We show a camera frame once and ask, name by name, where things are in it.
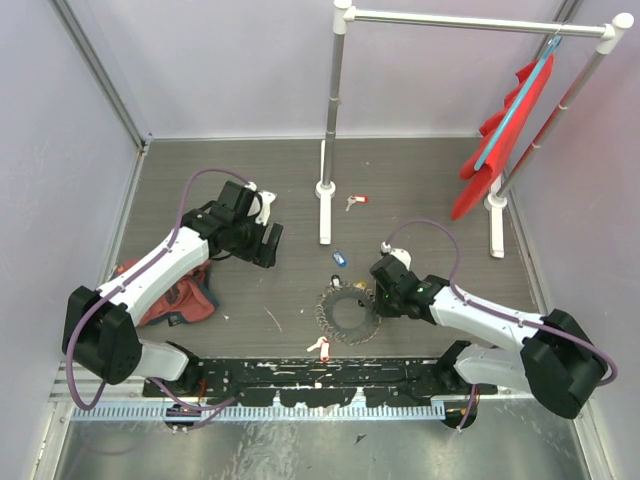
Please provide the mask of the metal disc with keyrings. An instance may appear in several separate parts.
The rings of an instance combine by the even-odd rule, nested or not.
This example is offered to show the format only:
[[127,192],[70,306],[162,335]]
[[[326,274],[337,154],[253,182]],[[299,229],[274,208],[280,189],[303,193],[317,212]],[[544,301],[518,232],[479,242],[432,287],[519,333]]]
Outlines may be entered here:
[[[347,328],[335,319],[335,307],[345,300],[359,302],[364,310],[364,318],[359,325]],[[330,285],[319,295],[315,306],[315,318],[329,340],[348,346],[360,345],[371,340],[378,333],[382,323],[381,317],[374,309],[374,292],[349,282],[342,282],[339,287]]]

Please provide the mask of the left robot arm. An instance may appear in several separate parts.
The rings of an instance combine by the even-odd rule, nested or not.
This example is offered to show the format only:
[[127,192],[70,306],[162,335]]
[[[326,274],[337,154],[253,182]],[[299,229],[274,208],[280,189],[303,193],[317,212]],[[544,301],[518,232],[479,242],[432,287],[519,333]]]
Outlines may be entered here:
[[144,315],[189,271],[220,255],[261,268],[276,263],[283,227],[270,223],[277,196],[254,184],[228,181],[200,208],[180,211],[177,224],[150,253],[101,286],[81,286],[68,299],[62,351],[105,384],[154,377],[178,396],[194,393],[200,372],[194,357],[169,342],[147,342],[137,328]]

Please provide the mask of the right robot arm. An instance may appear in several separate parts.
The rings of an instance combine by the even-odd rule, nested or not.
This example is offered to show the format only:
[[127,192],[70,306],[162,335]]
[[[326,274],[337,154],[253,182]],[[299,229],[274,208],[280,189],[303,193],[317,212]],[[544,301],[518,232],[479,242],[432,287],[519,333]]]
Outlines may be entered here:
[[370,269],[382,317],[424,320],[464,331],[482,345],[457,343],[441,359],[438,379],[459,394],[471,384],[531,394],[551,413],[574,419],[612,372],[605,354],[568,313],[518,312],[469,294],[435,275],[419,279],[407,260],[382,256]]

